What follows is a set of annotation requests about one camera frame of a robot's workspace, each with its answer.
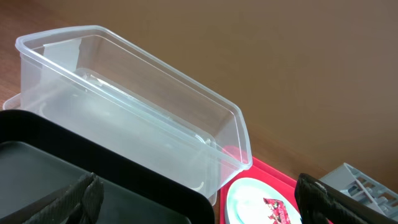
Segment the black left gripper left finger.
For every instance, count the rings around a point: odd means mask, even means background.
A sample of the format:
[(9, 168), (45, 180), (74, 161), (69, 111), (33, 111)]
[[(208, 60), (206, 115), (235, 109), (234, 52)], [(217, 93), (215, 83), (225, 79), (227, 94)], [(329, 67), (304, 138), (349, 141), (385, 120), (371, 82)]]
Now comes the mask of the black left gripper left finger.
[(104, 200), (104, 184), (94, 174), (81, 176), (55, 201), (32, 215), (30, 224), (95, 224)]

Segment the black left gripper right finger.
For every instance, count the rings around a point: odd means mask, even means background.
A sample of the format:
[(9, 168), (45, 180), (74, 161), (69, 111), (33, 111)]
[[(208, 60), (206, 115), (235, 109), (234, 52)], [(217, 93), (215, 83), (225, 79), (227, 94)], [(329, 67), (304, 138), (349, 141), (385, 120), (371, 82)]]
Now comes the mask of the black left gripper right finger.
[(397, 224), (305, 173), (298, 177), (294, 196), (302, 224)]

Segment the red snack wrapper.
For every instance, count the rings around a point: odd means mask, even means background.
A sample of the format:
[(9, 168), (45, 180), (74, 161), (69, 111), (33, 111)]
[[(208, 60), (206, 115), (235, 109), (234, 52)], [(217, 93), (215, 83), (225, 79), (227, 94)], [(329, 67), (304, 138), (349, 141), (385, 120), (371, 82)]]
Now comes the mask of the red snack wrapper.
[(290, 218), (283, 201), (269, 198), (263, 198), (263, 201), (271, 210), (268, 218), (273, 224), (290, 224)]

